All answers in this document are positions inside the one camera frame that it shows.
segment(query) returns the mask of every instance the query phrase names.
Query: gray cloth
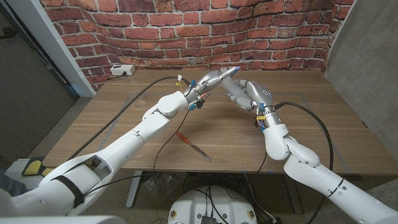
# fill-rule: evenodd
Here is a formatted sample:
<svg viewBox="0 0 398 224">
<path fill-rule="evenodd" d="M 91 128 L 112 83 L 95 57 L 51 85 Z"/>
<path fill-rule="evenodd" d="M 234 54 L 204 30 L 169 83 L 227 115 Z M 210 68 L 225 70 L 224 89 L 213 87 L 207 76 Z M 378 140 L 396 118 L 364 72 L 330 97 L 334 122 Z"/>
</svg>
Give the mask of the gray cloth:
<svg viewBox="0 0 398 224">
<path fill-rule="evenodd" d="M 0 168 L 0 188 L 11 194 L 11 197 L 28 192 L 26 185 L 4 174 L 7 169 Z"/>
</svg>

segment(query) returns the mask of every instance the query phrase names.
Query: door frame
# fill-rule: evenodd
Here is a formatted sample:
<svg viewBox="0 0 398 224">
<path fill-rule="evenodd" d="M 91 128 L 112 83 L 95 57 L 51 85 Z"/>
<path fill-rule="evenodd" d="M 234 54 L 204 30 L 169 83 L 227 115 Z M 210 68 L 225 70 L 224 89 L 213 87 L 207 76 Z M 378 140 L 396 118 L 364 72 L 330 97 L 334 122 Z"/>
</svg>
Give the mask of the door frame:
<svg viewBox="0 0 398 224">
<path fill-rule="evenodd" d="M 93 97 L 96 92 L 76 63 L 75 58 L 63 42 L 39 0 L 6 1 L 79 96 Z M 0 4 L 16 20 L 5 1 L 0 0 Z"/>
</svg>

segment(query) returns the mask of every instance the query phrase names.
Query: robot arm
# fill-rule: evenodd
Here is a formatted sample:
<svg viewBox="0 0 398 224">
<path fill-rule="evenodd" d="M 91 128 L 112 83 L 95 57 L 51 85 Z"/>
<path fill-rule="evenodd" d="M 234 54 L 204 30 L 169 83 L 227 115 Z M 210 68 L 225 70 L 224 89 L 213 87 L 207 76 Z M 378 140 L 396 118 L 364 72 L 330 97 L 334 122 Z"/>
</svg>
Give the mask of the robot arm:
<svg viewBox="0 0 398 224">
<path fill-rule="evenodd" d="M 206 74 L 191 91 L 179 91 L 162 97 L 147 111 L 142 122 L 105 149 L 64 162 L 51 171 L 39 186 L 18 197 L 0 191 L 0 201 L 7 208 L 0 216 L 78 215 L 85 211 L 105 190 L 91 189 L 112 181 L 117 171 L 145 143 L 162 134 L 178 111 L 203 104 L 207 92 L 224 78 L 234 75 L 239 67 Z"/>
<path fill-rule="evenodd" d="M 275 108 L 268 89 L 256 82 L 236 80 L 230 93 L 245 93 L 251 100 L 251 109 L 256 108 L 257 119 L 265 137 L 266 151 L 272 159 L 281 161 L 286 158 L 284 170 L 294 180 L 305 184 L 326 197 L 358 223 L 396 223 L 398 212 L 384 205 L 365 191 L 351 184 L 320 164 L 318 155 L 311 149 L 299 144 L 288 135 Z"/>
</svg>

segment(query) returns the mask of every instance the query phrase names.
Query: electrical outlet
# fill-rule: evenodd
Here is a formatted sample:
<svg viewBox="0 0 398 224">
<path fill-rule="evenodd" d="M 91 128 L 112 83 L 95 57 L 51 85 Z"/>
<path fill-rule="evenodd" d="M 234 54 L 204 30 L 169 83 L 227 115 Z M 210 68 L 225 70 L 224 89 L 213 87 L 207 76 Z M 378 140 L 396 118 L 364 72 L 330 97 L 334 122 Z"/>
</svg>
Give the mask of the electrical outlet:
<svg viewBox="0 0 398 224">
<path fill-rule="evenodd" d="M 113 65 L 111 68 L 112 75 L 123 75 L 126 72 L 126 75 L 132 75 L 136 71 L 133 65 Z"/>
</svg>

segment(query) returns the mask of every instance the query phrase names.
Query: black strap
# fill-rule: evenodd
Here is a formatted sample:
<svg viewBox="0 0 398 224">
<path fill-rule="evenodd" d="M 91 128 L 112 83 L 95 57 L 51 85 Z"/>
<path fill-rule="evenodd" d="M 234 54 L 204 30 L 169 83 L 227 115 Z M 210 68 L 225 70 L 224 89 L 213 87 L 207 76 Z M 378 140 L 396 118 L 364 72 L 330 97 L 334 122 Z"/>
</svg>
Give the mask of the black strap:
<svg viewBox="0 0 398 224">
<path fill-rule="evenodd" d="M 61 183 L 65 184 L 69 188 L 69 190 L 74 194 L 75 196 L 75 203 L 73 204 L 73 208 L 76 208 L 80 204 L 85 202 L 85 196 L 83 193 L 80 191 L 80 189 L 67 177 L 65 176 L 58 176 L 54 178 L 53 180 L 58 180 Z"/>
</svg>

